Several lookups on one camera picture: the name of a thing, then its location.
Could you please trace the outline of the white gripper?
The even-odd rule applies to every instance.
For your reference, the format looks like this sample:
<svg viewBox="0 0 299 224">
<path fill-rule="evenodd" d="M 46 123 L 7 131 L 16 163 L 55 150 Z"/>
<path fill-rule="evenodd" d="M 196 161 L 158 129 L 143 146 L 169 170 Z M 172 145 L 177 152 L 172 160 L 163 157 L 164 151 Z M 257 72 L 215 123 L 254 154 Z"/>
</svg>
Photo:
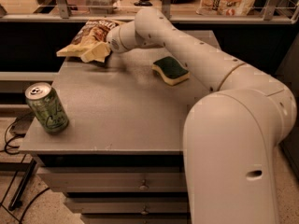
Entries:
<svg viewBox="0 0 299 224">
<path fill-rule="evenodd" d="M 107 43 L 101 42 L 85 51 L 80 59 L 85 62 L 97 61 L 103 63 L 111 51 L 124 53 L 139 48 L 144 39 L 136 32 L 135 23 L 127 22 L 117 26 L 107 34 Z"/>
</svg>

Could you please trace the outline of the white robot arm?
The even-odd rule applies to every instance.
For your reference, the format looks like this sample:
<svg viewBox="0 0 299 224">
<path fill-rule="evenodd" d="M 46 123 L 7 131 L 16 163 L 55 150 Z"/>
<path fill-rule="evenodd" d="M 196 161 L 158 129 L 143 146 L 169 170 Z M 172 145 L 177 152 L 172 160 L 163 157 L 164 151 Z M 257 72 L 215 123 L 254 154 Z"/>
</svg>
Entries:
<svg viewBox="0 0 299 224">
<path fill-rule="evenodd" d="M 165 47 L 209 95 L 190 109 L 183 155 L 192 224 L 278 224 L 272 149 L 297 115 L 280 81 L 176 29 L 157 9 L 112 29 L 115 52 Z"/>
</svg>

